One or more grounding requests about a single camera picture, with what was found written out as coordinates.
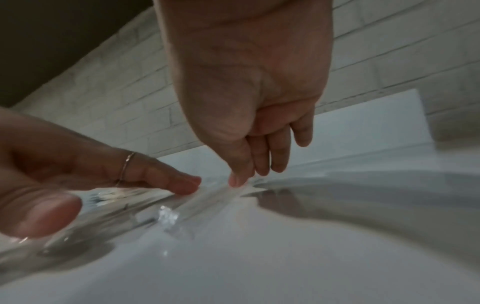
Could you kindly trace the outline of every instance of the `dark ceiling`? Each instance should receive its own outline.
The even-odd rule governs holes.
[[[0,105],[21,101],[151,5],[152,0],[0,0]]]

